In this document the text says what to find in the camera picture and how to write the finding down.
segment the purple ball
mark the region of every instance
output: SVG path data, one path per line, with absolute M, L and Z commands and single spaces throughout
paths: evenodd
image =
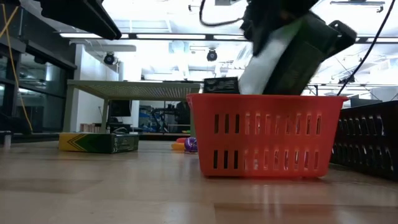
M 187 138 L 184 143 L 185 152 L 196 153 L 198 152 L 197 139 L 194 137 Z

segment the green and yellow box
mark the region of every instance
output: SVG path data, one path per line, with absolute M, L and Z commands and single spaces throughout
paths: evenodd
M 138 134 L 60 133 L 60 151 L 118 153 L 138 150 Z

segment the yellow cable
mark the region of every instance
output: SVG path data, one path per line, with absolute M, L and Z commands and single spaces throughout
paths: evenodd
M 33 132 L 32 123 L 29 121 L 29 118 L 28 118 L 28 115 L 27 115 L 26 109 L 25 109 L 25 103 L 24 103 L 24 100 L 22 99 L 22 94 L 21 94 L 20 91 L 19 91 L 19 82 L 18 82 L 18 77 L 17 77 L 17 71 L 16 71 L 16 69 L 15 69 L 14 59 L 13 59 L 13 57 L 12 57 L 12 49 L 11 49 L 10 34 L 8 33 L 8 26 L 9 26 L 9 24 L 10 24 L 12 18 L 14 17 L 15 13 L 17 12 L 17 10 L 18 10 L 18 6 L 16 6 L 16 8 L 14 9 L 14 11 L 13 11 L 12 14 L 11 14 L 11 17 L 10 17 L 9 20 L 7 21 L 7 17 L 6 17 L 6 6 L 5 6 L 4 4 L 2 4 L 2 11 L 3 11 L 3 14 L 4 14 L 4 23 L 6 24 L 6 26 L 5 26 L 5 27 L 3 28 L 3 30 L 1 31 L 1 33 L 0 33 L 0 38 L 1 38 L 1 36 L 3 35 L 4 30 L 5 30 L 5 31 L 6 31 L 6 35 L 7 35 L 8 49 L 9 49 L 9 52 L 10 52 L 10 59 L 11 59 L 12 71 L 13 71 L 13 73 L 14 73 L 15 83 L 16 83 L 16 85 L 17 85 L 18 93 L 19 93 L 19 95 L 20 95 L 19 98 L 21 99 L 22 109 L 24 110 L 25 118 L 26 118 L 27 123 L 29 124 L 30 131 Z

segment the window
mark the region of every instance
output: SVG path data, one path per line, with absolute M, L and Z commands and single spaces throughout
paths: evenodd
M 35 91 L 19 89 L 24 100 L 27 115 L 32 123 L 33 132 L 60 132 L 62 129 L 64 99 L 37 93 Z M 18 95 L 17 117 L 25 119 L 21 99 Z
M 0 84 L 0 108 L 2 107 L 2 102 L 4 99 L 4 89 L 5 89 L 5 86 L 3 84 Z
M 49 62 L 30 54 L 21 55 L 19 82 L 43 89 L 43 91 L 64 95 L 67 74 Z
M 7 73 L 7 58 L 0 55 L 0 78 L 5 78 Z

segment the laminate floor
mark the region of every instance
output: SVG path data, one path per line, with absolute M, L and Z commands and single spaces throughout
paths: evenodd
M 57 142 L 0 153 L 0 223 L 397 223 L 398 185 L 341 167 L 317 180 L 206 179 L 171 142 L 139 152 L 58 152 Z

